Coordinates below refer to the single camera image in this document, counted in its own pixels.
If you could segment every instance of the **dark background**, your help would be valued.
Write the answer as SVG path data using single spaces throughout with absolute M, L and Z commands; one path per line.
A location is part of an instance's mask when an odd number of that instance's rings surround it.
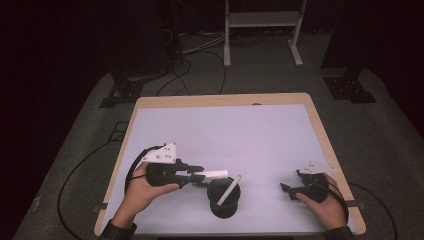
M 224 1 L 181 2 L 180 31 L 223 30 Z M 245 2 L 252 11 L 298 7 L 296 1 L 233 1 L 232 8 L 242 9 Z M 0 1 L 4 239 L 14 235 L 87 96 L 109 72 L 108 59 L 117 54 L 92 3 Z M 310 0 L 302 26 L 308 34 L 334 30 L 324 68 L 346 67 L 358 49 L 369 50 L 366 67 L 383 79 L 421 135 L 423 4 Z M 112 29 L 109 34 L 120 33 Z

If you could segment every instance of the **white metal stand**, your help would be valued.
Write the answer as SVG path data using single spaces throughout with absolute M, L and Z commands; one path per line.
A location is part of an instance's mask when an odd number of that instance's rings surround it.
M 225 43 L 224 66 L 231 66 L 230 58 L 230 28 L 231 27 L 279 27 L 294 26 L 293 39 L 288 40 L 297 67 L 303 66 L 296 43 L 299 37 L 307 0 L 302 0 L 299 11 L 288 12 L 246 12 L 230 13 L 229 0 L 225 1 Z

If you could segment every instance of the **black stand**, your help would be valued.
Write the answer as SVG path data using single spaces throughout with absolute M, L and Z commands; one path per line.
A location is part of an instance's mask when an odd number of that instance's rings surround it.
M 358 81 L 370 52 L 363 48 L 354 55 L 351 64 L 341 77 L 325 77 L 324 81 L 334 100 L 350 100 L 352 103 L 375 103 L 370 92 L 365 91 Z

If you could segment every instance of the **wrist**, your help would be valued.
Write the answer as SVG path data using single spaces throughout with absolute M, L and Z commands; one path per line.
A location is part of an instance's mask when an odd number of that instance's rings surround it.
M 132 224 L 134 222 L 135 214 L 132 214 L 126 209 L 119 207 L 113 216 L 111 223 L 120 228 L 132 228 Z

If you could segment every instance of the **human hand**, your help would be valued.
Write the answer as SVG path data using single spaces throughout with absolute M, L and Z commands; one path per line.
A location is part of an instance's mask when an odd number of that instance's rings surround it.
M 133 177 L 146 174 L 147 163 L 143 162 L 134 170 Z M 179 189 L 178 184 L 153 187 L 146 177 L 134 178 L 128 185 L 124 200 L 116 211 L 112 224 L 121 228 L 131 228 L 135 215 L 149 206 L 156 197 Z
M 330 183 L 329 188 L 340 196 L 336 189 L 337 183 L 330 176 L 324 173 L 325 178 Z M 322 203 L 317 203 L 302 193 L 296 193 L 296 198 L 305 203 L 318 216 L 320 222 L 327 230 L 346 226 L 345 214 L 340 203 L 328 194 Z

